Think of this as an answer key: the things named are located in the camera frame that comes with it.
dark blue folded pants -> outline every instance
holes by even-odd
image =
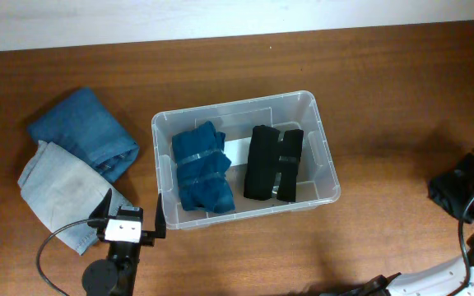
[[[224,155],[225,133],[213,123],[173,136],[179,196],[184,210],[224,213],[235,210],[225,172],[231,161]]]
[[[110,183],[128,169],[140,149],[89,88],[74,92],[27,130],[36,143],[56,143]]]

blue denim fabric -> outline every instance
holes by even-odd
[[[222,153],[225,133],[213,123],[172,137],[179,196],[184,210],[224,213],[235,210],[225,172],[231,161]]]
[[[120,206],[131,205],[89,165],[52,142],[39,141],[17,183],[23,199],[51,232],[89,218],[110,188],[110,215],[116,215]],[[80,255],[98,241],[96,230],[87,224],[62,231],[58,238]]]
[[[113,183],[139,147],[89,88],[82,88],[27,128],[32,139],[54,142]]]

white wall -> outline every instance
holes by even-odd
[[[0,50],[474,19],[474,0],[0,0]]]

wooden table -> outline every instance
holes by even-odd
[[[457,221],[425,180],[474,146],[474,21],[27,50],[0,53],[0,294],[54,294],[34,266],[49,231],[16,181],[35,153],[26,125],[80,86],[141,146],[114,186],[146,210],[145,229],[156,208],[151,117],[162,110],[309,90],[342,186],[315,210],[169,231],[142,251],[136,295],[299,293],[459,254]],[[83,294],[82,272],[107,248],[79,257],[55,240],[44,271]]]

clear plastic box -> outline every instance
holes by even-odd
[[[280,131],[302,129],[304,140],[297,176],[297,202],[289,203],[273,198],[255,201],[243,197],[246,173],[244,163],[233,165],[226,171],[226,180],[234,194],[234,211],[213,214],[203,210],[183,210],[171,137],[192,130],[207,120],[213,122],[218,132],[226,134],[226,142],[251,137],[253,127],[261,124]],[[308,91],[160,112],[151,120],[151,130],[155,149],[156,181],[158,191],[162,194],[168,229],[191,229],[287,210],[310,210],[335,202],[341,194],[318,106],[314,95]]]

